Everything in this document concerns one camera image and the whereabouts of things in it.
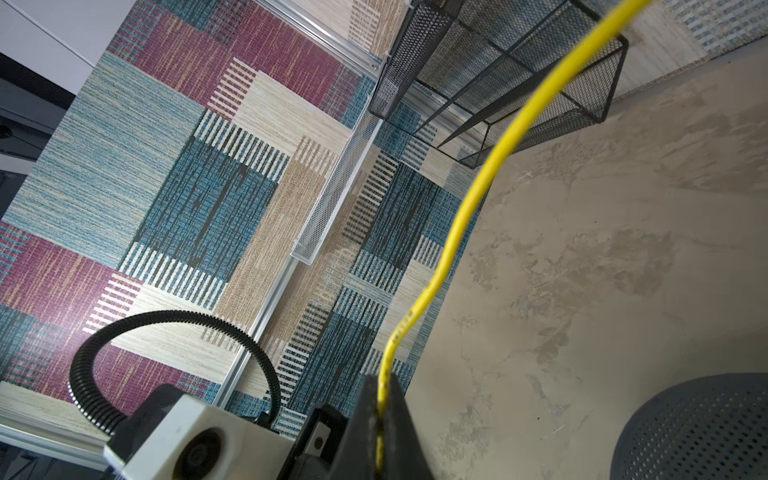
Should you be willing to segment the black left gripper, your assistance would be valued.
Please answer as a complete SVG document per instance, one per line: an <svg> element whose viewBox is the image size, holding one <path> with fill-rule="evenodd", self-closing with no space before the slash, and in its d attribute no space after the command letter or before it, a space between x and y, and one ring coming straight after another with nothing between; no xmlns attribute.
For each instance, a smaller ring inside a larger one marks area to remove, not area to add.
<svg viewBox="0 0 768 480"><path fill-rule="evenodd" d="M328 479L347 425L348 418L332 405L316 405L305 420L277 479Z"/></svg>

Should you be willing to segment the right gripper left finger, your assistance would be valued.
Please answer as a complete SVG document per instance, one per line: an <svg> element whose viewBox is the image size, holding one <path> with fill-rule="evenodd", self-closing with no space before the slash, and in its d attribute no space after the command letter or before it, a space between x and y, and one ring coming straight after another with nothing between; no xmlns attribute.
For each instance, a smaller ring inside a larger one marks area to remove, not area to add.
<svg viewBox="0 0 768 480"><path fill-rule="evenodd" d="M331 465L329 474L331 480L377 478L376 451L379 430L377 391L377 377L366 376Z"/></svg>

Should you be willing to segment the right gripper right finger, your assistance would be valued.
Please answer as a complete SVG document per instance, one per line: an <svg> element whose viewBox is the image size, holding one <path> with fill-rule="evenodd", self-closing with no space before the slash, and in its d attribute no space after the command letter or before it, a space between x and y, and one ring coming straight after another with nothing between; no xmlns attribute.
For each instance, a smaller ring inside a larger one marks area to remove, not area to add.
<svg viewBox="0 0 768 480"><path fill-rule="evenodd" d="M404 392L396 376L389 386L389 397L383 414L382 479L432 480L416 433Z"/></svg>

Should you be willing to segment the dark grey cable spool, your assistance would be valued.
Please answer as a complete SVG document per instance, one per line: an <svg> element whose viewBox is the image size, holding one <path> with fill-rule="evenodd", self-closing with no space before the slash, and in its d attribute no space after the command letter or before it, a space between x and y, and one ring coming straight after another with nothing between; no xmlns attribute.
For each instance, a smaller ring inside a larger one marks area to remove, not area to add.
<svg viewBox="0 0 768 480"><path fill-rule="evenodd" d="M767 375L730 373L672 386L619 436L611 479L765 479Z"/></svg>

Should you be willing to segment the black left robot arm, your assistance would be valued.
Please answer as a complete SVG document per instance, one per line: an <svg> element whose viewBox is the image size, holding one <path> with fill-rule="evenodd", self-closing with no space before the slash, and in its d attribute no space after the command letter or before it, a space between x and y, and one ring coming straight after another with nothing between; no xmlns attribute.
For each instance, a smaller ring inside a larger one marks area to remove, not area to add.
<svg viewBox="0 0 768 480"><path fill-rule="evenodd" d="M261 370L267 397L243 410L221 409L210 402L210 381L114 344L170 325L201 326L238 343ZM322 406L296 438L283 436L284 389L269 355L242 329L195 311L150 311L99 328L74 354L68 389L79 412L107 435L103 456L118 479L327 479L347 423Z"/></svg>

